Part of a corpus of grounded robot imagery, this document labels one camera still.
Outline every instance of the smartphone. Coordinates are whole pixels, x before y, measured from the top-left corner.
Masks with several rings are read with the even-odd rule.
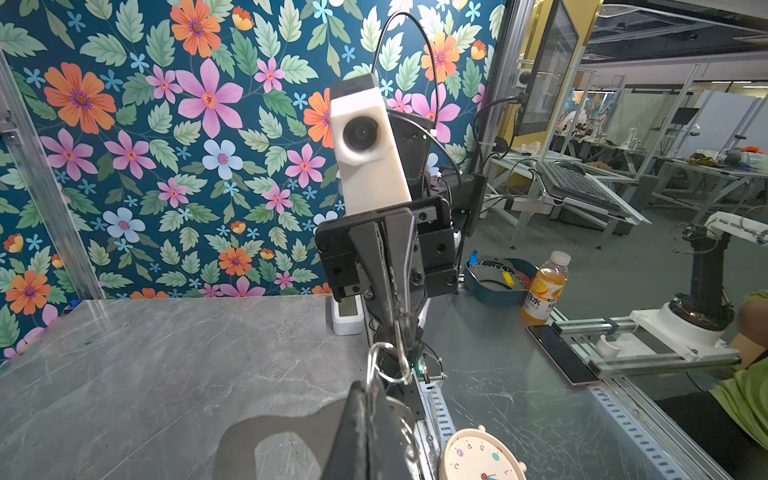
[[[541,348],[558,366],[568,382],[573,386],[586,386],[599,383],[600,379],[581,361],[571,347],[549,325],[529,325],[525,327],[538,341]]]

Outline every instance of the floral backdrop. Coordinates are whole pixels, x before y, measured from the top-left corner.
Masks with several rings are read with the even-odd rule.
[[[0,141],[0,364],[24,353],[78,296]]]
[[[329,86],[369,72],[387,16],[411,12],[436,71],[400,17],[381,92],[437,114],[461,162],[499,3],[0,0],[0,42],[109,297],[327,293],[313,232],[344,214]],[[25,201],[4,217],[33,223]]]

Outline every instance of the white bottle cap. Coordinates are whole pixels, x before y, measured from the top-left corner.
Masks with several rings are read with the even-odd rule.
[[[549,260],[552,260],[557,265],[567,266],[571,262],[571,256],[560,250],[555,250],[550,255]]]

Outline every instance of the pink flower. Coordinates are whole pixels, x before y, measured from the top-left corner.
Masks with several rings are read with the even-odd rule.
[[[394,108],[397,111],[404,111],[405,113],[409,114],[413,112],[413,107],[408,105],[411,101],[411,94],[406,94],[403,96],[402,91],[398,88],[395,92],[394,98],[387,98],[386,104],[389,105],[390,108]]]
[[[244,276],[237,279],[235,285],[237,285],[237,289],[235,289],[235,287],[231,286],[229,283],[222,283],[219,285],[219,287],[226,296],[262,296],[264,293],[266,293],[266,289],[261,286],[255,286],[254,288],[248,290],[250,282]]]
[[[285,211],[284,207],[291,208],[293,206],[293,202],[288,200],[288,197],[290,197],[290,190],[285,189],[281,192],[275,184],[272,184],[271,192],[264,192],[261,196],[269,200],[266,204],[266,209],[277,210],[277,213],[279,214]]]
[[[283,90],[283,86],[278,79],[285,78],[286,72],[277,68],[275,58],[270,58],[269,66],[267,66],[261,58],[256,60],[256,63],[259,65],[259,70],[261,71],[255,74],[253,79],[264,82],[264,93],[270,93],[272,87],[275,87],[275,90]]]
[[[168,73],[163,74],[163,69],[157,65],[152,67],[152,71],[154,72],[154,76],[147,75],[147,83],[153,87],[157,87],[154,89],[154,97],[159,99],[165,95],[165,98],[167,98],[170,103],[175,104],[176,95],[174,95],[174,92],[179,94],[182,90],[178,84],[171,83],[176,80],[174,71],[169,70]]]
[[[439,84],[437,86],[437,92],[439,97],[439,104],[435,104],[435,92],[432,92],[432,100],[427,104],[427,97],[422,94],[413,94],[411,105],[413,111],[422,117],[427,117],[429,120],[435,120],[435,111],[437,112],[437,139],[442,143],[448,143],[451,141],[451,129],[448,128],[444,121],[451,121],[458,116],[458,113],[462,110],[457,104],[447,104],[443,106],[445,102],[445,85]]]
[[[160,200],[168,200],[173,208],[178,207],[179,202],[182,204],[190,203],[190,201],[184,196],[184,194],[189,190],[189,187],[177,184],[175,178],[169,178],[167,184],[164,184],[163,182],[157,182],[157,186],[163,191],[163,193],[158,195],[157,198]]]
[[[288,160],[295,165],[291,165],[286,169],[286,175],[289,177],[298,175],[299,185],[302,188],[310,184],[310,178],[315,182],[323,181],[323,174],[315,169],[325,165],[326,159],[323,157],[312,158],[312,147],[310,147],[310,144],[306,144],[301,148],[301,156],[299,156],[297,151],[288,150]]]
[[[220,290],[220,286],[213,285],[211,286],[209,283],[206,283],[203,285],[204,288],[201,288],[198,290],[198,292],[202,293],[203,296],[206,296],[208,298],[216,298],[217,296],[224,295],[224,292]]]
[[[224,104],[240,101],[243,96],[243,87],[229,82],[218,88],[219,70],[210,58],[204,61],[200,67],[200,78],[203,79],[202,85],[190,72],[176,70],[176,79],[179,81],[179,85],[197,97],[183,99],[179,103],[179,114],[186,118],[197,118],[205,112],[203,130],[211,138],[216,137],[221,129],[219,117],[230,128],[242,128],[243,121],[240,119],[240,115]]]
[[[485,101],[485,85],[480,84],[478,94],[472,97],[472,101],[478,105],[478,110],[482,108],[483,101]]]
[[[80,180],[81,168],[86,174],[98,173],[91,162],[83,160],[83,157],[90,157],[94,153],[94,148],[86,144],[75,146],[74,139],[64,128],[58,131],[58,142],[50,137],[40,137],[40,141],[45,145],[45,148],[56,152],[56,154],[48,155],[48,164],[53,168],[61,168],[66,164],[67,174],[72,180]]]
[[[43,322],[45,322],[45,326],[51,326],[54,323],[56,323],[56,320],[58,320],[58,309],[48,304],[43,309]],[[22,353],[26,352],[27,349],[35,342],[40,340],[42,336],[45,334],[46,329],[42,328],[40,326],[36,326],[35,328],[29,330],[26,335],[24,335],[24,338],[19,340],[16,344],[16,348],[8,347],[7,349],[4,349],[2,351],[3,356],[5,356],[6,359],[12,359],[15,356],[19,356]]]
[[[141,167],[152,170],[157,168],[157,165],[149,157],[142,157],[149,151],[149,144],[145,141],[138,141],[133,143],[131,137],[125,133],[124,130],[120,130],[118,134],[118,140],[120,144],[116,144],[113,141],[105,141],[104,146],[115,155],[120,155],[112,161],[112,166],[116,170],[125,170],[129,165],[131,166],[131,173],[136,178],[144,176],[144,171]]]
[[[288,286],[293,286],[293,283],[296,281],[296,278],[291,276],[288,272],[278,273],[277,274],[277,280],[275,280],[273,283],[275,285],[280,285],[281,290],[285,290]]]

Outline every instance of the orange juice bottle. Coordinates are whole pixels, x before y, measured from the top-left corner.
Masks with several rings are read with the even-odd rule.
[[[549,260],[540,266],[531,290],[522,308],[525,321],[532,325],[544,325],[549,313],[560,298],[568,281],[568,264],[571,256],[560,251],[552,252]]]

